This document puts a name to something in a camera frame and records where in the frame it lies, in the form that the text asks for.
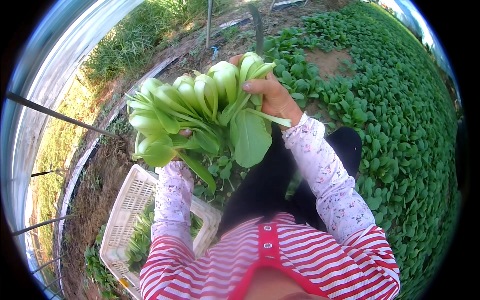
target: red striped shirt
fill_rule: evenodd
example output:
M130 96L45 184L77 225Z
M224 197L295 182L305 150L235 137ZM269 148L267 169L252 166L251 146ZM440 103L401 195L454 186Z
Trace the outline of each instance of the red striped shirt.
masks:
M306 292L330 299L398 294L399 269L381 228L371 225L338 244L329 233L295 224L291 214L255 225L258 220L224 234L197 260L179 238L156 238L140 273L143 299L242 299L259 266L277 268Z

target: fingernail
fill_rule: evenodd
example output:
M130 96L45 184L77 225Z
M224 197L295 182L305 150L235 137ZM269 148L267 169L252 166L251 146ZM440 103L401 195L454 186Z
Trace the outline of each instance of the fingernail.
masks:
M241 85L242 90L250 91L252 89L252 84L249 82L245 82Z

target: soil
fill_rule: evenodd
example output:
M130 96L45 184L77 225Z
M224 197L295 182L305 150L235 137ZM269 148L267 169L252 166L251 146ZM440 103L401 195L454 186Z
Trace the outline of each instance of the soil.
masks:
M312 15L317 11L329 11L338 9L347 4L347 1L327 0L327 1L309 1L306 7L295 6L288 9L273 11L270 16L268 7L270 3L264 4L259 8L264 21L264 34L276 35L282 28L290 26L301 26L301 16ZM240 7L235 11L225 13L221 17L213 20L216 26L233 19L241 19L249 17L248 8ZM253 21L239 27L238 33L242 31L253 30ZM175 58L175 63L167 66L158 78L172 84L174 80L185 72L198 70L205 73L215 63L221 60L228 60L230 57L240 53L245 53L251 41L247 38L234 38L227 41L221 33L214 35L211 39L211 45L216 46L219 51L216 59L212 60L213 49L206 49L204 43L199 45L203 30L197 30L189 35L178 35L178 43L174 47L169 47L158 52L153 56L151 67L165 61L169 58ZM345 75L338 70L341 59L350 59L346 51L332 50L330 53L323 53L321 50L312 53L308 52L307 61L314 62L320 69L321 76L327 74L335 76L337 74ZM103 94L100 97L101 103L111 108L108 114L99 115L94 125L105 129L109 120L120 107L124 105L124 97L121 95L126 92L136 82L126 80L116 80L106 84ZM310 115L315 115L319 108L317 102L307 106L305 110ZM121 117L126 117L126 109L120 110ZM331 119L328 112L322 112L323 122L330 122ZM71 165L76 165L79 156L85 151L86 146L90 145L96 138L98 133L88 131L85 135L83 146L77 150ZM88 288L84 290L86 274L84 271L84 251L87 246L92 246L98 234L101 225L108 220L111 208L115 202L118 191L125 179L128 171L134 163L131 160L133 153L135 134L133 132L122 136L123 140L109 139L106 145L100 145L98 152L91 159L84 180L81 182L77 195L72 201L72 212L75 218L65 222L64 236L68 236L68 242L65 242L62 252L65 257L62 259L62 275L63 286L68 299L101 299L95 284L90 283ZM240 183L240 172L243 168L232 169L232 184L237 187ZM66 184L72 174L68 172ZM96 183L96 178L100 179L100 184ZM223 204L215 204L214 206L223 206ZM127 296L121 294L122 288L119 286L118 293L121 299L128 299Z

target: person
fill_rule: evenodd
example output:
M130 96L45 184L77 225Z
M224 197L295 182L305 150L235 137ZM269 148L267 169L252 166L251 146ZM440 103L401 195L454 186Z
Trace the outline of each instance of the person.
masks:
M238 64L242 55L230 59ZM354 190L361 139L350 128L324 138L272 73L242 89L263 94L272 145L230 197L219 242L195 259L192 175L182 161L157 168L152 245L141 270L143 299L392 299L399 269L372 212ZM296 170L304 178L289 201Z

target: floral sleeve cover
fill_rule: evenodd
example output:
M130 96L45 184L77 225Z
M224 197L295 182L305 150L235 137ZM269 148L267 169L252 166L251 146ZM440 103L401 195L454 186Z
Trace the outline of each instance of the floral sleeve cover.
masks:
M354 190L355 179L324 139L321 122L303 114L296 126L282 133L285 147L292 151L301 175L317 197L318 214L338 243L375 224L371 210Z
M179 238L193 253L190 235L190 205L192 204L193 177L183 161L171 161L156 168L158 183L155 194L155 221L152 240L159 236Z

